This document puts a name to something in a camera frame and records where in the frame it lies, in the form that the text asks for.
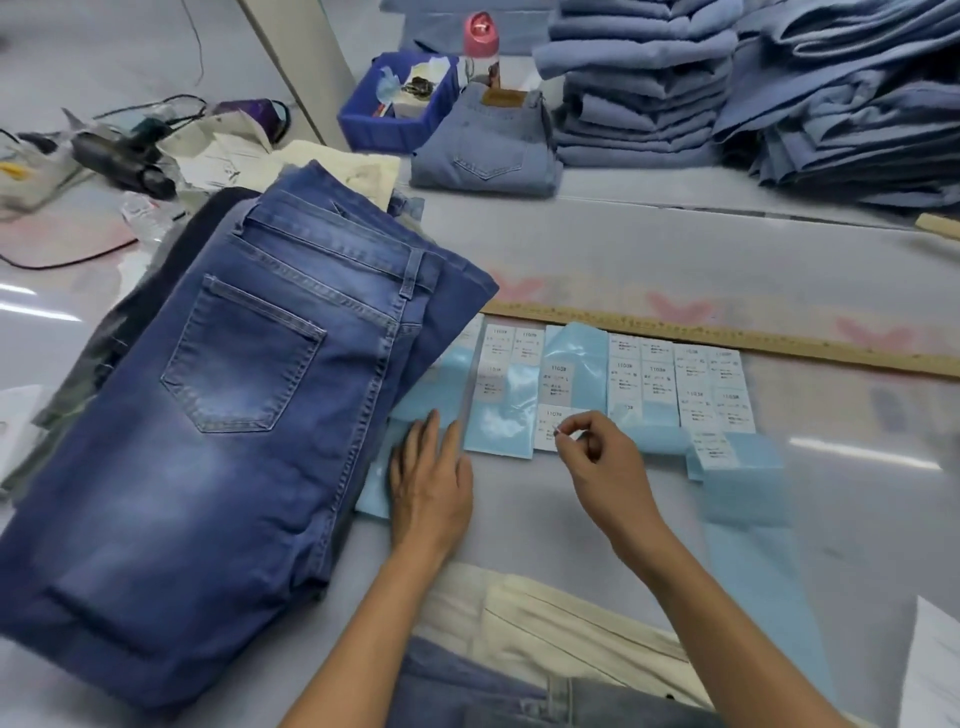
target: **jeans waistband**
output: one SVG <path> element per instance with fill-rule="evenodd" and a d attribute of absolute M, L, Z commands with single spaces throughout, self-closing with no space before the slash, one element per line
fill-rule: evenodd
<path fill-rule="evenodd" d="M 357 223 L 373 226 L 378 230 L 389 232 L 397 240 L 412 247 L 422 247 L 442 257 L 447 265 L 453 266 L 470 278 L 473 282 L 490 292 L 491 297 L 496 293 L 497 286 L 483 271 L 476 268 L 466 258 L 447 249 L 424 240 L 415 232 L 404 228 L 394 218 L 374 205 L 370 200 L 358 195 L 348 187 L 343 186 L 337 178 L 327 172 L 317 161 L 311 161 L 300 169 L 293 169 L 282 173 L 270 188 L 263 193 L 261 199 L 267 200 L 285 191 L 299 197 L 308 203 L 326 207 L 326 203 L 341 206 L 356 218 Z"/>
<path fill-rule="evenodd" d="M 387 235 L 353 226 L 335 213 L 321 209 L 287 192 L 273 190 L 261 197 L 245 218 L 291 235 L 308 245 L 354 260 L 396 279 L 410 279 L 432 293 L 444 261 L 432 252 L 411 248 Z"/>

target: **pink pattern on table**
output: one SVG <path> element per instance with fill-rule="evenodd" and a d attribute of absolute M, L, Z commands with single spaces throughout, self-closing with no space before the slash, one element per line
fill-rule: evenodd
<path fill-rule="evenodd" d="M 873 333 L 846 316 L 837 316 L 837 329 L 855 344 L 886 352 L 905 352 L 911 348 L 917 331 L 909 327 L 891 328 L 885 333 Z"/>
<path fill-rule="evenodd" d="M 510 280 L 502 273 L 490 271 L 490 275 L 500 286 L 496 298 L 499 301 L 533 301 L 543 290 L 542 278 L 525 278 Z"/>
<path fill-rule="evenodd" d="M 647 302 L 654 307 L 660 318 L 673 324 L 702 324 L 713 314 L 713 303 L 710 301 L 676 305 L 657 291 L 647 294 Z"/>

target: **back pocket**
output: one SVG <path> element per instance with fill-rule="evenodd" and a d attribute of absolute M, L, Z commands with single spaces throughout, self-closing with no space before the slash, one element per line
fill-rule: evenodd
<path fill-rule="evenodd" d="M 297 391 L 326 331 L 204 276 L 160 377 L 200 432 L 271 429 Z"/>
<path fill-rule="evenodd" d="M 464 130 L 454 163 L 487 182 L 523 166 L 527 142 L 493 133 Z"/>

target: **water bottle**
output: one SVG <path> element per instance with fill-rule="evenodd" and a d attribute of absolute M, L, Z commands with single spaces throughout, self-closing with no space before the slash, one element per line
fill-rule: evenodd
<path fill-rule="evenodd" d="M 488 12 L 475 12 L 464 25 L 467 82 L 500 88 L 500 36 Z"/>

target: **cream fabric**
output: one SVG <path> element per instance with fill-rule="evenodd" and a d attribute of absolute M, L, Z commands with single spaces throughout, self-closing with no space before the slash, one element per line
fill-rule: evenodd
<path fill-rule="evenodd" d="M 447 565 L 415 633 L 542 688 L 550 674 L 584 677 L 713 707 L 676 635 L 522 576 Z"/>
<path fill-rule="evenodd" d="M 271 152 L 256 165 L 245 168 L 236 183 L 258 192 L 273 184 L 285 164 L 302 167 L 316 160 L 338 181 L 382 210 L 387 209 L 400 172 L 400 159 L 387 155 L 341 152 L 312 141 L 295 139 L 283 149 Z"/>

